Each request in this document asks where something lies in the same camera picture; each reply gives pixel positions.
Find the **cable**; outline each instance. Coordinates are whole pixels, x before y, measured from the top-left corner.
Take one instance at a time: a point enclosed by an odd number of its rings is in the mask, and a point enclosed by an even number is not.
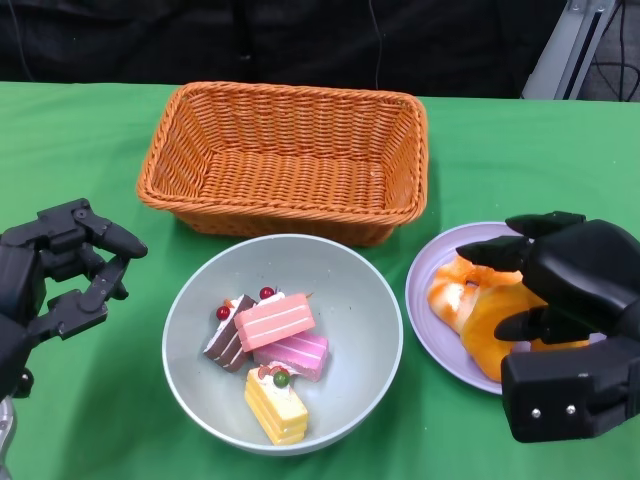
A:
[[[630,102],[631,99],[633,98],[633,96],[636,94],[636,91],[638,90],[638,87],[640,86],[640,69],[638,67],[636,67],[635,65],[630,65],[630,64],[626,63],[626,59],[625,59],[626,52],[625,52],[625,45],[624,45],[624,26],[625,26],[625,14],[626,14],[626,0],[620,0],[620,2],[616,5],[616,8],[611,13],[611,17],[609,17],[609,21],[607,22],[607,25],[604,27],[604,30],[602,32],[602,36],[604,37],[604,35],[609,30],[609,27],[611,26],[611,23],[613,22],[614,18],[616,17],[616,14],[620,10],[620,8],[622,8],[622,12],[620,14],[620,38],[619,38],[619,41],[620,41],[620,60],[621,61],[620,62],[599,62],[598,61],[598,57],[596,55],[594,55],[593,56],[593,60],[594,61],[592,62],[591,66],[595,65],[595,67],[598,69],[598,73],[600,74],[602,79],[607,84],[607,87],[609,87],[609,90],[611,90],[611,92],[613,93],[615,98],[618,99],[619,102],[623,102],[623,101],[624,102]],[[619,83],[619,89],[617,91],[613,87],[613,85],[611,84],[611,82],[609,81],[607,76],[604,74],[602,69],[600,68],[601,66],[603,66],[603,67],[620,67],[620,83]],[[633,86],[633,88],[631,89],[631,93],[625,99],[624,98],[624,75],[625,75],[625,69],[626,68],[630,68],[636,73],[636,83]]]
[[[598,61],[598,57],[596,57],[596,55],[593,55],[593,59],[595,60],[592,64],[595,65],[595,67],[598,69],[598,73],[600,74],[600,76],[602,77],[602,79],[604,80],[604,83],[607,84],[607,87],[609,87],[609,90],[611,90],[611,92],[613,93],[613,96],[615,98],[619,97],[618,92],[616,92],[616,89],[613,88],[613,85],[611,85],[611,82],[609,81],[609,79],[607,78],[607,76],[604,74],[604,72],[602,71],[602,69],[600,68],[601,63]]]
[[[7,4],[9,5],[11,17],[13,18],[13,26],[16,30],[16,40],[18,41],[18,51],[20,53],[20,63],[22,63],[22,69],[24,70],[24,73],[29,81],[35,82],[35,80],[33,79],[33,75],[31,75],[31,70],[29,70],[29,66],[27,65],[27,60],[24,56],[24,50],[22,49],[22,35],[20,35],[20,27],[18,26],[18,18],[16,17],[16,12],[13,9],[13,3],[11,2],[11,0],[7,0]]]
[[[371,12],[371,19],[373,20],[373,28],[376,31],[378,37],[378,61],[376,63],[376,90],[378,88],[378,77],[380,76],[380,64],[382,63],[382,35],[380,35],[380,29],[378,28],[378,21],[376,20],[376,14],[373,11],[373,0],[369,0],[369,11]]]
[[[618,90],[618,101],[622,101],[622,90],[624,88],[624,16],[627,11],[627,1],[621,0],[622,13],[620,14],[620,89]]]
[[[598,62],[597,59],[596,59],[596,62],[594,63],[594,65],[596,66],[596,68],[598,68],[598,70],[600,70],[600,67],[603,66],[603,67],[630,68],[631,70],[633,70],[635,72],[635,74],[636,74],[636,83],[633,86],[633,89],[631,90],[631,93],[624,100],[625,102],[630,102],[631,99],[633,98],[633,96],[636,94],[636,91],[638,90],[638,87],[640,86],[640,68],[636,67],[635,65],[629,65],[628,63],[621,64],[620,62]],[[613,88],[613,86],[609,83],[609,81],[607,80],[607,77],[605,77],[604,74],[602,73],[602,70],[600,70],[600,74],[602,75],[602,78],[604,78],[605,82],[607,82],[607,85],[609,86],[609,88],[611,89],[613,94],[616,97],[618,97],[619,96],[618,92],[616,92],[615,89]]]

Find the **metal stand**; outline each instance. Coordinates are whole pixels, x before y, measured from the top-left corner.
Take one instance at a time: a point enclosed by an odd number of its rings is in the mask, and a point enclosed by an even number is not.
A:
[[[16,416],[11,397],[5,397],[0,403],[0,480],[11,480],[11,475],[5,466],[5,457],[9,445],[16,432]]]
[[[618,0],[569,0],[522,96],[577,98],[604,28]]]

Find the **black background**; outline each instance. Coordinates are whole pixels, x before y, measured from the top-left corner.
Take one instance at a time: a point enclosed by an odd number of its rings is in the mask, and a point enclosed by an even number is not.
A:
[[[368,0],[12,0],[41,82],[234,80],[375,88]],[[517,97],[564,0],[372,0],[379,87],[415,95]],[[23,81],[0,0],[0,80]],[[252,62],[241,60],[246,41]]]

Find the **orange pastry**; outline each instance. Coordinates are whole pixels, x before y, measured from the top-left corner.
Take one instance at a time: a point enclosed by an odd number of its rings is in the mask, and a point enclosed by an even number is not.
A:
[[[546,305],[546,302],[522,283],[502,285],[486,289],[478,296],[478,301],[460,333],[462,345],[484,374],[495,382],[500,382],[500,364],[511,353],[515,342],[504,342],[494,336],[498,324],[507,317],[530,308]],[[589,342],[568,342],[546,345],[541,340],[531,342],[532,351],[561,350],[587,345]]]
[[[427,292],[427,302],[443,322],[460,333],[483,290],[520,281],[520,272],[496,272],[456,255],[436,272]]]

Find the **pink cake slice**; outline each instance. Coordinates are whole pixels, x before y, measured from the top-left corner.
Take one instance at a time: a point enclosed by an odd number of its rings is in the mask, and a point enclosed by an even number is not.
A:
[[[290,366],[312,382],[320,380],[329,356],[329,340],[309,332],[296,333],[253,351],[253,360],[260,365],[271,362]]]
[[[256,305],[236,315],[234,322],[245,352],[316,326],[304,293]]]

